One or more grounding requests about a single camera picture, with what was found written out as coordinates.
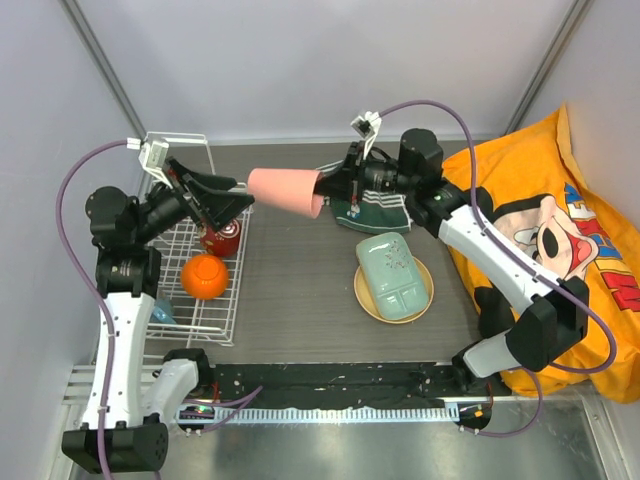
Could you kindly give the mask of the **pink cup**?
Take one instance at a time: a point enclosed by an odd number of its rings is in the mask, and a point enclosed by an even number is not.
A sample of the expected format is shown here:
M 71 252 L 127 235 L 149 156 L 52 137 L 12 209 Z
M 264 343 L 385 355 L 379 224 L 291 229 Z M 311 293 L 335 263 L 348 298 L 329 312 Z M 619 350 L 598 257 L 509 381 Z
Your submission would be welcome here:
M 256 168 L 247 187 L 257 202 L 315 219 L 324 205 L 314 192 L 322 176 L 318 170 Z

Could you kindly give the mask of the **yellow round plate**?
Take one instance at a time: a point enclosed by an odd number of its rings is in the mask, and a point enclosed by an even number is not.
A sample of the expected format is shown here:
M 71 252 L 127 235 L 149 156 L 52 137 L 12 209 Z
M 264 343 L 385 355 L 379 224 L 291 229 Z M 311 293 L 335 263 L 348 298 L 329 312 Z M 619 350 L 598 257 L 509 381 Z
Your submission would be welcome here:
M 354 293 L 358 303 L 367 312 L 368 315 L 370 315 L 371 317 L 375 318 L 377 321 L 382 323 L 386 323 L 390 325 L 402 325 L 402 324 L 411 323 L 426 313 L 426 311 L 430 308 L 434 298 L 434 281 L 430 271 L 417 257 L 414 258 L 414 261 L 417 265 L 418 271 L 420 273 L 425 289 L 427 291 L 428 301 L 425 308 L 422 309 L 420 312 L 407 316 L 400 320 L 388 320 L 383 318 L 380 315 L 377 309 L 377 306 L 374 302 L 373 296 L 370 293 L 362 267 L 359 266 L 356 269 L 356 272 L 354 274 L 354 280 L 353 280 Z

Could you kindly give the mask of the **light green divided tray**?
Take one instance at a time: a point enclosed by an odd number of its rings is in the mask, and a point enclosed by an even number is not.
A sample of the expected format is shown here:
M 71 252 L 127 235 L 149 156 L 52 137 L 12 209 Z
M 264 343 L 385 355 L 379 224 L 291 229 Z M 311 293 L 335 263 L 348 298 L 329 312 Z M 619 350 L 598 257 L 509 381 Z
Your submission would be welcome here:
M 387 232 L 362 240 L 356 257 L 384 320 L 401 321 L 428 306 L 430 294 L 402 235 Z

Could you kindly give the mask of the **blue patterned bowl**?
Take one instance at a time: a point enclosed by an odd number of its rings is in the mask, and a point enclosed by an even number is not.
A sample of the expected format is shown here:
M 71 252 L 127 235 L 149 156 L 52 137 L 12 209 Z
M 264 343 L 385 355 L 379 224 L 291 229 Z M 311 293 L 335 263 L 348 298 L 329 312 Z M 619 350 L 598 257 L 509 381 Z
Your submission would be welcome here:
M 174 311 L 171 302 L 166 298 L 158 298 L 155 300 L 153 310 L 151 312 L 150 321 L 165 325 L 175 325 Z

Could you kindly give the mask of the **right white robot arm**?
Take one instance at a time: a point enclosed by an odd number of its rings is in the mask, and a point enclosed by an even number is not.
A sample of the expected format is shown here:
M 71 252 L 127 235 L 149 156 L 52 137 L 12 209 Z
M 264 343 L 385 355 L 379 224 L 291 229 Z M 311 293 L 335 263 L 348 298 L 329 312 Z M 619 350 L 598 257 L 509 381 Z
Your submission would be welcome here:
M 414 222 L 470 259 L 519 318 L 510 328 L 469 345 L 452 359 L 457 391 L 472 395 L 504 370 L 539 372 L 581 342 L 588 331 L 588 288 L 562 280 L 509 242 L 473 209 L 471 196 L 443 176 L 443 150 L 426 129 L 405 131 L 398 155 L 365 142 L 314 184 L 315 193 L 351 203 L 366 191 L 401 194 Z

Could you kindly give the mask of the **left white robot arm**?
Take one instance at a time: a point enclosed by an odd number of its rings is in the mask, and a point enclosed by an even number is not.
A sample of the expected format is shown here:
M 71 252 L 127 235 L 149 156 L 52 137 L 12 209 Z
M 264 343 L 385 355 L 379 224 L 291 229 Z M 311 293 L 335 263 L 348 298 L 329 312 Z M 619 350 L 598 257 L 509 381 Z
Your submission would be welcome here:
M 100 309 L 100 336 L 89 401 L 81 425 L 63 434 L 63 453 L 91 474 L 154 472 L 168 451 L 169 424 L 189 396 L 205 397 L 214 370 L 201 348 L 176 349 L 143 391 L 147 328 L 156 305 L 161 253 L 151 241 L 186 218 L 220 230 L 254 202 L 235 179 L 194 172 L 170 158 L 144 200 L 114 186 L 86 201 L 95 277 L 87 282 Z

